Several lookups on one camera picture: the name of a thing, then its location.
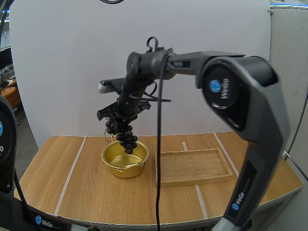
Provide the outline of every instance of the gray wall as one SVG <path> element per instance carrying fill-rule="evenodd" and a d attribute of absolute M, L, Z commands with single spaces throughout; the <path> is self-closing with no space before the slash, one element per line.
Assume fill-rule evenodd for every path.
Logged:
<path fill-rule="evenodd" d="M 273 11 L 270 59 L 282 77 L 283 92 L 294 134 L 308 88 L 308 10 L 273 9 Z M 290 155 L 308 175 L 308 105 Z M 290 160 L 288 163 L 303 182 L 304 188 L 294 196 L 267 231 L 303 231 L 308 227 L 308 184 Z"/>

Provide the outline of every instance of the blue logo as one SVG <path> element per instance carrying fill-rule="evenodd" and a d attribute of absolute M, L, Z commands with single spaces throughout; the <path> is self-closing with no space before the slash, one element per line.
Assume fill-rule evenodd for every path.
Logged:
<path fill-rule="evenodd" d="M 3 132 L 3 126 L 2 126 L 2 123 L 0 121 L 0 136 L 2 135 L 2 132 Z"/>
<path fill-rule="evenodd" d="M 237 204 L 232 204 L 232 208 L 233 208 L 234 210 L 239 210 L 239 206 L 238 206 Z"/>
<path fill-rule="evenodd" d="M 212 92 L 220 92 L 221 90 L 221 84 L 218 80 L 214 79 L 210 82 L 210 89 Z"/>
<path fill-rule="evenodd" d="M 35 221 L 37 222 L 38 225 L 40 225 L 42 223 L 42 218 L 39 215 L 37 215 L 35 217 Z"/>

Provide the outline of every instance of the wooden tray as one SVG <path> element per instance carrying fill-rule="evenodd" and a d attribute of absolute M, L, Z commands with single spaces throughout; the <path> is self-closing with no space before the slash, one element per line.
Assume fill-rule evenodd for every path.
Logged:
<path fill-rule="evenodd" d="M 155 153 L 157 185 L 157 153 Z M 161 187 L 231 180 L 233 174 L 220 149 L 161 152 Z"/>

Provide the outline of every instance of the floor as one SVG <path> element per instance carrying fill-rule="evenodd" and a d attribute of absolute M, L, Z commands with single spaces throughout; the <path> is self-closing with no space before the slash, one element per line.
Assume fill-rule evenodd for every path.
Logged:
<path fill-rule="evenodd" d="M 19 122 L 17 126 L 15 168 L 20 180 L 39 149 L 22 105 L 17 108 L 15 116 Z"/>

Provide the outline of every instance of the white backdrop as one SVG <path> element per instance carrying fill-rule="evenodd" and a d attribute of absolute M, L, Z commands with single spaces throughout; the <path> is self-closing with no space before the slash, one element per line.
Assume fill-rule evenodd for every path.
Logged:
<path fill-rule="evenodd" d="M 269 57 L 268 0 L 15 0 L 10 34 L 16 79 L 40 147 L 53 135 L 101 136 L 96 111 L 117 95 L 100 80 L 126 75 L 132 51 L 146 40 L 176 53 L 233 51 Z M 227 131 L 195 88 L 192 76 L 165 81 L 163 134 Z M 132 123 L 136 135 L 156 133 L 156 103 Z"/>

